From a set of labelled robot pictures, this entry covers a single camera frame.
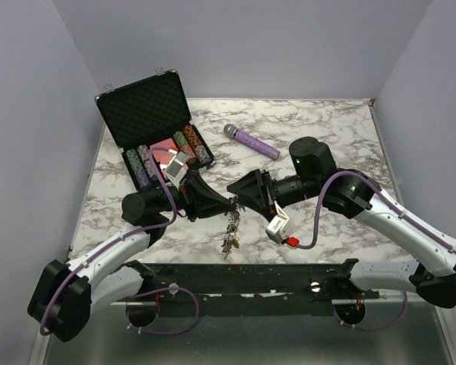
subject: case lid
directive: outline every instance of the case lid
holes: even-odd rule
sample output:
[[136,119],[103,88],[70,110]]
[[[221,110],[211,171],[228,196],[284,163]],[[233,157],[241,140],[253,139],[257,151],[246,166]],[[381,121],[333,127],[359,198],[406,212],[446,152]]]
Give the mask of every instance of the case lid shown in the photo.
[[175,70],[108,91],[96,96],[95,101],[121,148],[162,141],[191,121]]

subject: black mounting bar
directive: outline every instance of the black mounting bar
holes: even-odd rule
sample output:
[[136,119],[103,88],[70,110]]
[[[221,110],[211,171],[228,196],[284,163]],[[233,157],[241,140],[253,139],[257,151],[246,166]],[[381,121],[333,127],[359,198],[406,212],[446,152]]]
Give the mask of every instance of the black mounting bar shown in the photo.
[[[332,316],[332,300],[355,300],[362,293],[350,281],[358,260],[343,264],[202,265],[130,262],[144,277],[141,292],[173,284],[189,289],[200,305],[200,316]],[[376,299],[378,292],[363,292]],[[152,302],[154,298],[137,301]],[[155,318],[153,306],[128,306],[131,323],[146,326]],[[161,317],[189,317],[192,298],[183,292],[162,293]]]

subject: cable clip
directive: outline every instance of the cable clip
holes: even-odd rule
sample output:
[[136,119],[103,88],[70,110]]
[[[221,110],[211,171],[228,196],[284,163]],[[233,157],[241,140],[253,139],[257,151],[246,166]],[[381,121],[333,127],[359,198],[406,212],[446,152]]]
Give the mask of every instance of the cable clip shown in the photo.
[[407,214],[409,211],[407,209],[404,209],[403,211],[401,211],[401,213],[398,215],[398,217],[400,219],[402,219],[403,217],[405,217],[405,214]]

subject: metal base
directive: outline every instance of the metal base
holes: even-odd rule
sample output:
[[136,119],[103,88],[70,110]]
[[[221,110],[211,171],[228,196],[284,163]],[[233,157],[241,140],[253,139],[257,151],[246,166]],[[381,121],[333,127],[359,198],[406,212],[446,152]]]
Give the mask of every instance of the metal base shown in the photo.
[[[390,322],[401,303],[368,303],[365,326]],[[152,329],[173,330],[190,319],[160,318]],[[412,302],[399,325],[358,332],[333,317],[204,317],[190,332],[174,337],[139,335],[126,329],[125,307],[93,315],[76,338],[51,338],[45,363],[82,365],[162,364],[451,364],[435,308]]]
[[[127,265],[145,275],[147,287],[140,292],[170,285],[192,291],[198,298],[200,316],[332,316],[332,300],[352,300],[361,293],[349,279],[356,261],[307,265]],[[378,293],[370,290],[362,295],[364,299],[378,298]],[[159,302],[161,317],[192,316],[194,306],[188,294],[161,294]],[[144,322],[142,308],[129,311],[134,325]],[[151,318],[155,309],[144,311]]]

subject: black carrying case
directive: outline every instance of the black carrying case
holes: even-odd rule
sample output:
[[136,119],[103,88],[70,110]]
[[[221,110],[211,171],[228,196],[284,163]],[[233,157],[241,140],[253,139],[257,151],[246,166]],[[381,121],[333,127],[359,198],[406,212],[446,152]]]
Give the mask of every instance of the black carrying case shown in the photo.
[[[165,71],[97,95],[95,102],[116,145],[120,148],[135,188],[140,191],[125,152],[130,149],[136,150],[142,144],[150,147],[168,138],[176,143],[174,133],[191,125],[192,117],[179,74],[176,70]],[[192,127],[210,155],[211,161],[202,164],[197,160],[189,169],[209,169],[216,163],[214,155],[196,126]]]

